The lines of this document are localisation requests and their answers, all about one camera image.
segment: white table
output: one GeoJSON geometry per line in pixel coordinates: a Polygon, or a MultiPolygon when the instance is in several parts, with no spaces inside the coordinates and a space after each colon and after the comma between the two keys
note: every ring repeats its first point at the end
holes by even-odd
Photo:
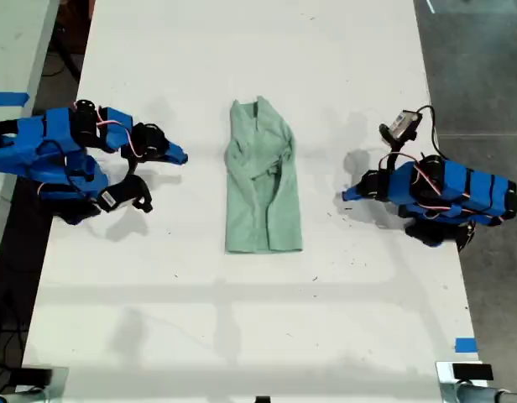
{"type": "MultiPolygon", "coordinates": [[[[31,116],[59,0],[0,0],[0,92],[27,92],[23,107],[0,107],[0,120],[31,116]]],[[[0,243],[16,183],[0,174],[0,243]]]]}
{"type": "MultiPolygon", "coordinates": [[[[344,165],[387,152],[378,125],[429,101],[411,0],[99,0],[79,97],[190,162],[138,169],[148,215],[54,220],[24,363],[68,368],[65,401],[440,401],[435,362],[477,359],[454,353],[473,336],[455,245],[334,202],[344,165]],[[257,95],[297,140],[302,253],[224,253],[229,108],[257,95]]],[[[407,152],[431,152],[429,121],[407,152]]]]}

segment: cable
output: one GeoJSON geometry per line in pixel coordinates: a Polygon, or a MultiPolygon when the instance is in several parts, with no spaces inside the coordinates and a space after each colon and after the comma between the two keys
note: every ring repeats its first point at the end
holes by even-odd
{"type": "Polygon", "coordinates": [[[378,162],[378,168],[379,169],[382,169],[382,162],[387,158],[389,157],[390,155],[392,154],[398,154],[398,155],[403,155],[404,157],[408,157],[408,158],[411,158],[413,161],[415,161],[415,165],[414,165],[414,168],[417,170],[417,172],[425,179],[426,182],[428,182],[428,185],[430,185],[430,187],[432,188],[432,190],[437,193],[438,196],[441,196],[441,191],[437,188],[436,184],[434,184],[434,182],[432,182],[432,180],[430,179],[430,177],[425,173],[423,172],[423,170],[419,167],[419,161],[417,161],[417,158],[414,157],[413,155],[409,155],[409,154],[404,154],[404,153],[400,153],[399,151],[394,151],[392,153],[388,153],[387,155],[385,155],[384,157],[382,157],[382,159],[378,162]]]}
{"type": "Polygon", "coordinates": [[[440,151],[440,149],[437,147],[437,132],[436,132],[436,109],[432,105],[425,105],[424,107],[420,107],[417,109],[417,113],[420,113],[421,111],[429,109],[430,115],[432,119],[432,130],[431,130],[431,139],[432,139],[432,145],[434,146],[434,149],[436,152],[444,159],[448,160],[448,158],[440,151]]]}
{"type": "MultiPolygon", "coordinates": [[[[46,54],[46,57],[48,57],[48,56],[59,57],[59,55],[55,55],[53,53],[46,54]]],[[[55,77],[55,76],[58,76],[63,71],[65,71],[65,68],[66,68],[66,64],[65,64],[65,62],[63,62],[63,66],[58,71],[56,71],[55,73],[49,73],[49,74],[44,74],[43,73],[41,76],[42,77],[55,77]]]]}
{"type": "Polygon", "coordinates": [[[49,73],[49,74],[43,74],[42,77],[44,78],[50,78],[50,77],[55,77],[55,76],[58,76],[60,73],[62,73],[63,71],[65,71],[66,69],[66,66],[63,65],[58,71],[56,71],[55,73],[49,73]]]}
{"type": "Polygon", "coordinates": [[[135,148],[133,147],[133,144],[132,144],[132,135],[130,134],[130,131],[128,130],[128,128],[126,126],[124,126],[122,123],[120,123],[119,121],[117,120],[102,120],[101,122],[98,122],[97,123],[97,128],[100,128],[101,126],[105,126],[105,125],[108,125],[108,124],[118,124],[119,126],[122,126],[124,128],[124,130],[126,130],[126,134],[128,135],[128,142],[130,143],[130,149],[132,149],[132,152],[133,152],[133,155],[135,155],[137,158],[141,158],[142,155],[139,155],[136,151],[135,151],[135,148]]]}

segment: white wire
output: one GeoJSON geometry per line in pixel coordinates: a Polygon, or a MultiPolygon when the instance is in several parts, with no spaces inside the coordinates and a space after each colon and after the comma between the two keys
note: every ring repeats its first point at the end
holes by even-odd
{"type": "Polygon", "coordinates": [[[384,157],[382,157],[382,159],[378,162],[378,167],[380,169],[382,169],[382,162],[387,158],[389,157],[390,155],[392,154],[398,154],[398,155],[403,155],[404,157],[408,157],[408,158],[411,158],[413,161],[415,161],[415,165],[414,165],[414,168],[417,170],[417,172],[425,179],[426,182],[428,182],[428,185],[430,185],[430,187],[432,188],[432,190],[437,193],[438,196],[441,196],[441,191],[437,188],[436,184],[434,182],[432,182],[432,180],[428,177],[428,175],[423,172],[423,170],[419,167],[419,161],[417,161],[417,158],[414,157],[413,155],[409,155],[409,154],[405,154],[405,153],[400,153],[398,151],[394,151],[392,153],[389,153],[387,155],[385,155],[384,157]]]}
{"type": "Polygon", "coordinates": [[[100,128],[101,126],[106,126],[108,124],[118,124],[119,126],[122,126],[124,128],[124,130],[126,130],[126,135],[128,136],[128,142],[130,144],[130,149],[132,149],[132,152],[133,152],[133,155],[135,155],[136,157],[138,158],[141,158],[142,155],[139,155],[136,151],[135,151],[135,148],[133,147],[133,144],[132,144],[132,135],[130,134],[130,131],[128,130],[128,128],[126,126],[124,126],[122,123],[120,123],[119,121],[117,120],[102,120],[101,122],[98,122],[97,123],[97,128],[100,128]]]}

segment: black clamp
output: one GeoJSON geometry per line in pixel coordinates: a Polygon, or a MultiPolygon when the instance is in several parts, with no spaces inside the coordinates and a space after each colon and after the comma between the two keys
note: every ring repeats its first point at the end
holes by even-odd
{"type": "Polygon", "coordinates": [[[357,193],[363,198],[388,202],[389,172],[386,170],[369,170],[356,185],[357,193]]]}
{"type": "Polygon", "coordinates": [[[126,175],[121,182],[101,191],[97,203],[102,210],[112,212],[128,200],[133,200],[132,204],[138,210],[151,212],[153,209],[149,187],[136,175],[126,175]]]}
{"type": "Polygon", "coordinates": [[[167,162],[165,153],[169,149],[169,140],[161,128],[153,123],[138,123],[131,133],[133,150],[130,145],[121,148],[121,157],[128,160],[128,173],[132,174],[138,163],[147,161],[167,162]]]}
{"type": "MultiPolygon", "coordinates": [[[[405,217],[402,211],[399,216],[405,217]]],[[[458,252],[471,242],[475,235],[475,223],[468,222],[466,225],[447,224],[431,220],[416,219],[405,229],[406,235],[419,239],[427,246],[439,246],[445,240],[454,240],[457,243],[458,252]]]]}

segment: white label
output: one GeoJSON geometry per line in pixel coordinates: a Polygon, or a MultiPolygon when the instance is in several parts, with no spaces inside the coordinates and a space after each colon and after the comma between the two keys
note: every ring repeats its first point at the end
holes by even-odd
{"type": "Polygon", "coordinates": [[[117,204],[115,199],[113,199],[113,196],[111,196],[108,191],[104,191],[102,193],[102,199],[104,199],[104,201],[109,205],[109,207],[113,207],[117,204]]]}

